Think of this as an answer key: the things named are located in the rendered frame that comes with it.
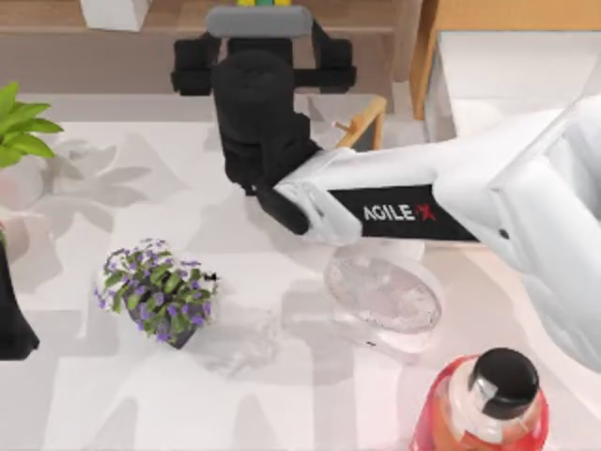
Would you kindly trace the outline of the wooden cabinet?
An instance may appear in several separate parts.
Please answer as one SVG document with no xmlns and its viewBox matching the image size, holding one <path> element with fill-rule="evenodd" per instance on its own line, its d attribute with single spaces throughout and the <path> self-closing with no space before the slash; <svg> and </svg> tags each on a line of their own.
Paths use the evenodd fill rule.
<svg viewBox="0 0 601 451">
<path fill-rule="evenodd" d="M 600 31 L 601 0 L 423 0 L 409 71 L 421 113 L 439 31 Z"/>
</svg>

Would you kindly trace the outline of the clear glass bowl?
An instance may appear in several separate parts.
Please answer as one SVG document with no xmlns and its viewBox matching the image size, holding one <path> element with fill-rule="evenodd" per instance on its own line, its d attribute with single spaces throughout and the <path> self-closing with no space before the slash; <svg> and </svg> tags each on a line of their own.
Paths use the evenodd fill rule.
<svg viewBox="0 0 601 451">
<path fill-rule="evenodd" d="M 366 240 L 334 251 L 323 272 L 332 318 L 362 344 L 413 356 L 433 342 L 444 289 L 423 241 Z"/>
</svg>

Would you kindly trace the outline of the pale grey rounded box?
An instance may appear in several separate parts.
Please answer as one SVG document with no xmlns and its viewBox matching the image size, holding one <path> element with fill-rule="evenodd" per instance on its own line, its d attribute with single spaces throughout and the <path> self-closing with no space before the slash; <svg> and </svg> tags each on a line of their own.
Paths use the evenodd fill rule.
<svg viewBox="0 0 601 451">
<path fill-rule="evenodd" d="M 297 38 L 311 33 L 314 19 L 303 6 L 212 8 L 205 26 L 215 38 Z"/>
</svg>

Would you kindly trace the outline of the green plant in pale pot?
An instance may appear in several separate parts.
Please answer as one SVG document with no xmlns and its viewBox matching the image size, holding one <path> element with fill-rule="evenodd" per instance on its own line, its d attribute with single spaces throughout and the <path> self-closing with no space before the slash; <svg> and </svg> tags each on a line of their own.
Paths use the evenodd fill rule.
<svg viewBox="0 0 601 451">
<path fill-rule="evenodd" d="M 57 134 L 63 128 L 41 116 L 50 108 L 44 102 L 17 99 L 20 86 L 0 86 L 0 207 L 23 210 L 42 195 L 44 179 L 37 160 L 55 157 L 40 137 Z"/>
</svg>

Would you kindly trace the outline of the purple flowers in dark pot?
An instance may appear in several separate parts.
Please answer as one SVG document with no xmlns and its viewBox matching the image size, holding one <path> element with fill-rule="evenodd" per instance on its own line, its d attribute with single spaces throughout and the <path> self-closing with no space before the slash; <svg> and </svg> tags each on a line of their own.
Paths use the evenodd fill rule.
<svg viewBox="0 0 601 451">
<path fill-rule="evenodd" d="M 101 309 L 126 312 L 139 331 L 176 350 L 213 321 L 220 277 L 175 255 L 165 240 L 145 238 L 106 258 L 95 281 Z"/>
</svg>

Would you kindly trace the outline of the white box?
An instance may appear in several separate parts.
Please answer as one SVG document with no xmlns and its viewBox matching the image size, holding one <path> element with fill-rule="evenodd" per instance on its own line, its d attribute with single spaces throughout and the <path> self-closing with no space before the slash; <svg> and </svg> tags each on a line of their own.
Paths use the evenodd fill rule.
<svg viewBox="0 0 601 451">
<path fill-rule="evenodd" d="M 89 29 L 139 32 L 152 0 L 79 0 Z"/>
</svg>

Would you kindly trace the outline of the red bottle with black cap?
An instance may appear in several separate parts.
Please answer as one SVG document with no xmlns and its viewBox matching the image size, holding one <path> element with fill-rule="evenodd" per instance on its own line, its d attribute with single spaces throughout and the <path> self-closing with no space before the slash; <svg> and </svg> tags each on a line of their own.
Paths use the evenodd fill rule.
<svg viewBox="0 0 601 451">
<path fill-rule="evenodd" d="M 543 451 L 549 408 L 524 354 L 461 356 L 432 383 L 408 451 Z"/>
</svg>

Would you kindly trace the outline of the wooden shelf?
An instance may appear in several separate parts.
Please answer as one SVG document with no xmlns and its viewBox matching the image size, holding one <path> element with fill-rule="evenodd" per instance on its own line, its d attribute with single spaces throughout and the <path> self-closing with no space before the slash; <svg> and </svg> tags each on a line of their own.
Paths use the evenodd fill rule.
<svg viewBox="0 0 601 451">
<path fill-rule="evenodd" d="M 164 94 L 173 44 L 231 0 L 153 0 L 139 33 L 92 31 L 78 0 L 0 0 L 0 86 L 36 94 Z M 353 44 L 353 92 L 392 95 L 408 79 L 422 0 L 298 0 Z"/>
</svg>

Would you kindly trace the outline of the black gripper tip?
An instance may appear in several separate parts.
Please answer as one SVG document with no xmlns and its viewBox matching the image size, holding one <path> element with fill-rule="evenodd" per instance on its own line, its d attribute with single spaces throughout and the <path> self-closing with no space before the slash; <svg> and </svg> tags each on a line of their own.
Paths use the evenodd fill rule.
<svg viewBox="0 0 601 451">
<path fill-rule="evenodd" d="M 0 361 L 23 361 L 40 340 L 15 295 L 5 247 L 0 243 Z"/>
</svg>

